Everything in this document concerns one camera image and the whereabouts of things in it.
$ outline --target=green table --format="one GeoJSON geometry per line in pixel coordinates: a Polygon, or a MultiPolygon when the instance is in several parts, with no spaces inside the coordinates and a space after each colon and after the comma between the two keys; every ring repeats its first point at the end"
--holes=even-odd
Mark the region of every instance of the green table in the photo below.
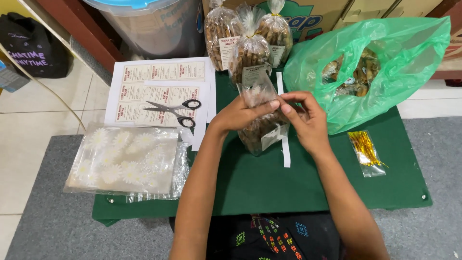
{"type": "MultiPolygon", "coordinates": [[[[275,74],[273,72],[273,82],[276,82],[275,74]]],[[[218,111],[238,95],[228,82],[226,73],[217,73],[218,111]]],[[[385,168],[385,176],[363,177],[346,132],[329,138],[351,184],[369,209],[432,205],[396,107],[350,131],[356,130],[369,131],[381,161],[389,166],[385,168]]],[[[293,127],[289,129],[288,139],[292,163],[290,168],[284,168],[281,142],[254,157],[245,150],[236,132],[228,135],[219,166],[214,215],[328,209],[314,161],[298,142],[293,127]]],[[[190,152],[189,157],[193,161],[195,153],[190,152]]],[[[126,203],[124,196],[96,195],[92,217],[109,226],[120,219],[174,216],[177,206],[178,201],[126,203]]]]}

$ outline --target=person's right hand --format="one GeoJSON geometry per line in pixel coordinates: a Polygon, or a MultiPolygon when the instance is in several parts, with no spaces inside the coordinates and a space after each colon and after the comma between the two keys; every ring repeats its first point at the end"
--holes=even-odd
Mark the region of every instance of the person's right hand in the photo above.
{"type": "Polygon", "coordinates": [[[309,91],[293,91],[281,95],[287,102],[300,103],[302,107],[285,103],[284,115],[291,121],[303,147],[315,157],[331,151],[327,135],[326,112],[309,91]]]}

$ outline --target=black scissor handle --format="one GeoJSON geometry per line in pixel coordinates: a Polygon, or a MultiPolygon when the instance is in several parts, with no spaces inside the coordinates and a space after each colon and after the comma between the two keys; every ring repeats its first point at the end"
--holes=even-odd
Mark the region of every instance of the black scissor handle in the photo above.
{"type": "Polygon", "coordinates": [[[194,120],[192,118],[190,118],[190,117],[179,117],[178,122],[180,123],[181,126],[187,127],[187,128],[194,128],[196,126],[196,122],[194,122],[194,120]],[[188,121],[193,122],[193,125],[188,126],[188,125],[183,124],[184,120],[188,120],[188,121]]]}
{"type": "Polygon", "coordinates": [[[200,101],[198,101],[197,99],[190,99],[190,100],[184,101],[182,105],[189,108],[189,109],[198,109],[199,107],[201,107],[202,103],[200,101]],[[197,102],[198,105],[190,106],[189,104],[191,104],[191,102],[197,102]]]}

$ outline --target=gray mat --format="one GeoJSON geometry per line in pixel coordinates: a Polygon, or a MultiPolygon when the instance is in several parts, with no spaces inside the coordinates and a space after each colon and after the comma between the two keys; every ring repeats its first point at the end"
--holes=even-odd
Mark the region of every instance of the gray mat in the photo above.
{"type": "MultiPolygon", "coordinates": [[[[462,253],[462,118],[404,120],[433,206],[373,210],[392,259],[456,259],[462,253]]],[[[7,260],[168,258],[167,219],[92,220],[90,194],[62,193],[82,136],[51,138],[7,260]]]]}

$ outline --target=fingernail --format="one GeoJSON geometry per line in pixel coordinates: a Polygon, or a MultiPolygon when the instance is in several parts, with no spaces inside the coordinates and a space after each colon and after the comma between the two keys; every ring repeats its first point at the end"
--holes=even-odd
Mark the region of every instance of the fingernail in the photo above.
{"type": "Polygon", "coordinates": [[[279,101],[273,100],[269,103],[269,105],[271,106],[272,109],[276,109],[279,107],[279,101]]]}
{"type": "Polygon", "coordinates": [[[290,112],[290,110],[292,109],[292,107],[288,104],[284,104],[281,106],[281,110],[284,114],[287,114],[290,112]]]}

